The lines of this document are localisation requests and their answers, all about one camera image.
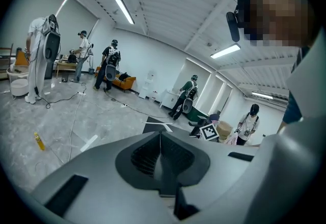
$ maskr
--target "sneaker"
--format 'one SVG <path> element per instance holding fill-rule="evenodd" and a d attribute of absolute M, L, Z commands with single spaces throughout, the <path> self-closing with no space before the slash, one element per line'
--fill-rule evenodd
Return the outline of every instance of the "sneaker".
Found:
<path fill-rule="evenodd" d="M 35 104 L 36 103 L 35 99 L 31 101 L 28 96 L 25 96 L 25 102 L 30 103 L 30 104 Z"/>
<path fill-rule="evenodd" d="M 40 101 L 42 98 L 45 98 L 45 95 L 35 96 L 36 101 Z"/>

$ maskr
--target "white shirt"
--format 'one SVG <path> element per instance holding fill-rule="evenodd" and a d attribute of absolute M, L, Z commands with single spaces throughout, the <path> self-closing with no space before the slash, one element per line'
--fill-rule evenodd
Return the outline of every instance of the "white shirt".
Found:
<path fill-rule="evenodd" d="M 79 54 L 79 58 L 80 59 L 83 59 L 85 56 L 86 56 L 86 52 L 87 52 L 87 49 L 89 47 L 90 43 L 88 42 L 88 39 L 86 37 L 84 37 L 82 40 L 81 40 L 81 44 L 80 44 L 80 48 L 82 48 L 80 54 Z"/>
<path fill-rule="evenodd" d="M 244 119 L 246 118 L 246 116 L 247 116 L 247 114 L 242 116 L 239 122 L 242 123 L 244 121 Z M 249 136 L 245 136 L 245 131 L 247 129 L 250 129 L 250 131 L 258 129 L 260 119 L 258 119 L 258 121 L 254 127 L 256 119 L 257 119 L 257 115 L 255 117 L 251 117 L 251 115 L 248 115 L 247 119 L 243 122 L 241 132 L 238 134 L 242 140 L 247 141 L 247 140 L 249 140 L 249 138 L 251 136 L 251 134 L 249 134 Z"/>
<path fill-rule="evenodd" d="M 33 33 L 35 40 L 31 53 L 36 51 L 37 48 L 43 50 L 45 36 L 42 34 L 42 28 L 45 23 L 45 18 L 37 18 L 32 21 L 29 27 L 29 33 Z"/>

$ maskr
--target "yellow bottle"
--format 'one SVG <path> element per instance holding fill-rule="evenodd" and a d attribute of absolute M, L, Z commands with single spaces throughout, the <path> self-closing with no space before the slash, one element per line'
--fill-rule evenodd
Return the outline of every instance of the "yellow bottle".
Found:
<path fill-rule="evenodd" d="M 42 142 L 42 140 L 41 140 L 40 136 L 37 134 L 37 132 L 34 133 L 34 136 L 35 136 L 35 140 L 36 140 L 37 144 L 39 145 L 40 149 L 42 151 L 44 151 L 45 150 L 44 143 Z"/>

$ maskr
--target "white pants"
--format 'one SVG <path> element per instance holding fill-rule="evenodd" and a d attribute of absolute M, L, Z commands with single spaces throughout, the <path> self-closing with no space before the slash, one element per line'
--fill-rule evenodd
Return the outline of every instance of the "white pants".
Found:
<path fill-rule="evenodd" d="M 43 87 L 44 87 L 44 77 L 45 77 L 47 61 L 45 60 L 43 55 L 43 46 L 40 46 L 38 53 L 37 50 L 32 52 L 30 61 L 31 63 L 29 66 L 29 75 L 28 75 L 28 81 L 29 81 L 28 100 L 29 102 L 34 103 L 35 98 L 37 96 L 34 90 L 35 83 L 39 91 L 39 96 L 44 96 Z"/>

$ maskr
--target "white ceiling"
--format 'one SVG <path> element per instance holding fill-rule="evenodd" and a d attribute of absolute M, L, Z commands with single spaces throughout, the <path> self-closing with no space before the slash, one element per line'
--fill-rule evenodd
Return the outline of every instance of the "white ceiling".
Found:
<path fill-rule="evenodd" d="M 216 60 L 210 55 L 233 44 L 225 15 L 236 0 L 124 0 L 135 25 L 128 23 L 115 0 L 94 0 L 116 23 L 197 57 L 237 85 L 287 99 L 286 79 L 298 48 L 251 46 L 243 37 L 241 50 Z"/>

